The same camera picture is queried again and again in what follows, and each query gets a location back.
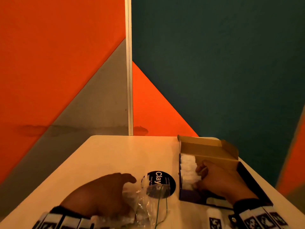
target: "person's right hand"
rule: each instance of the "person's right hand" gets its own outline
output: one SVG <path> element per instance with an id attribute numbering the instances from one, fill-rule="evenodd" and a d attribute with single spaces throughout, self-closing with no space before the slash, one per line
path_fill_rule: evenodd
<path id="1" fill-rule="evenodd" d="M 196 172 L 202 170 L 203 179 L 196 183 L 198 190 L 209 190 L 225 197 L 231 204 L 245 198 L 258 198 L 244 183 L 213 162 L 204 160 L 196 168 Z"/>

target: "orange wall panel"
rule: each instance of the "orange wall panel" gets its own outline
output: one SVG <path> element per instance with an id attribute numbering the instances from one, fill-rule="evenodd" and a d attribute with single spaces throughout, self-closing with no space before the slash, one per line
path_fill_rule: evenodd
<path id="1" fill-rule="evenodd" d="M 295 144 L 278 184 L 278 191 L 283 195 L 287 195 L 295 188 L 305 184 L 305 115 L 301 120 Z"/>
<path id="2" fill-rule="evenodd" d="M 134 135 L 198 136 L 132 62 Z"/>
<path id="3" fill-rule="evenodd" d="M 123 41 L 124 0 L 0 0 L 0 28 L 2 182 Z"/>

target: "green string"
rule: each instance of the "green string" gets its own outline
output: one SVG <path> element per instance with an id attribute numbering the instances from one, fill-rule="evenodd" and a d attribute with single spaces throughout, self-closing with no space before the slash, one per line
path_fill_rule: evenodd
<path id="1" fill-rule="evenodd" d="M 162 192 L 161 192 L 162 188 L 163 188 L 163 185 L 161 186 L 161 189 L 160 189 L 160 196 L 159 196 L 159 200 L 158 200 L 158 209 L 157 209 L 157 218 L 156 218 L 156 226 L 155 226 L 155 229 L 157 228 L 157 226 L 158 226 L 160 223 L 164 222 L 164 221 L 166 220 L 166 217 L 167 217 L 167 198 L 166 198 L 166 215 L 165 215 L 165 218 L 164 218 L 161 222 L 157 223 L 157 222 L 158 222 L 159 203 L 160 203 L 160 198 L 161 198 L 161 194 L 162 194 Z"/>

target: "hand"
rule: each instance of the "hand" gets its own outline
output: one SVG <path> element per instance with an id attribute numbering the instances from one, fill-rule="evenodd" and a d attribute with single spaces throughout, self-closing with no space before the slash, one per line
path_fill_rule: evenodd
<path id="1" fill-rule="evenodd" d="M 60 205 L 88 218 L 93 215 L 127 215 L 131 207 L 123 200 L 123 186 L 136 181 L 129 173 L 109 174 L 77 188 Z"/>
<path id="2" fill-rule="evenodd" d="M 197 173 L 200 171 L 202 171 L 203 179 L 196 183 L 196 187 L 200 191 L 209 190 L 225 197 L 231 204 L 245 198 L 258 198 L 244 183 L 213 162 L 204 160 L 196 168 Z"/>

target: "person's left hand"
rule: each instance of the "person's left hand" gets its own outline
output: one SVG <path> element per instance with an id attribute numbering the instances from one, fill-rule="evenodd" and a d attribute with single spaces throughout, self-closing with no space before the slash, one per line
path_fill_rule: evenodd
<path id="1" fill-rule="evenodd" d="M 88 218 L 93 215 L 126 215 L 131 207 L 123 200 L 123 186 L 136 181 L 129 173 L 109 174 L 77 188 L 60 205 Z"/>

